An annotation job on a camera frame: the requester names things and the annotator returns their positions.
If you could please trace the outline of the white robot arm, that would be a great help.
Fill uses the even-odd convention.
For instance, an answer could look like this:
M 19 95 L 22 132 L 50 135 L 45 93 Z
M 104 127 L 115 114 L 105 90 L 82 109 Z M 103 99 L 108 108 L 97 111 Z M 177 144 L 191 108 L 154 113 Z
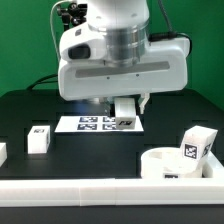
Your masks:
M 190 41 L 150 42 L 146 0 L 87 0 L 86 21 L 59 44 L 60 95 L 70 100 L 181 90 Z

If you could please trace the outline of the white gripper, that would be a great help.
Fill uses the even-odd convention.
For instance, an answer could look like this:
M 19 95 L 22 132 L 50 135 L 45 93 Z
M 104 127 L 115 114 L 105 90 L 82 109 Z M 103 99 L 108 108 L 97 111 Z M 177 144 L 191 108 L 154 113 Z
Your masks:
M 149 93 L 181 90 L 186 86 L 189 49 L 187 38 L 152 42 L 146 46 L 140 62 L 126 68 L 111 68 L 100 61 L 61 60 L 59 93 L 65 100 L 142 94 L 138 104 L 143 114 Z M 105 98 L 103 105 L 105 113 L 114 117 L 114 102 Z

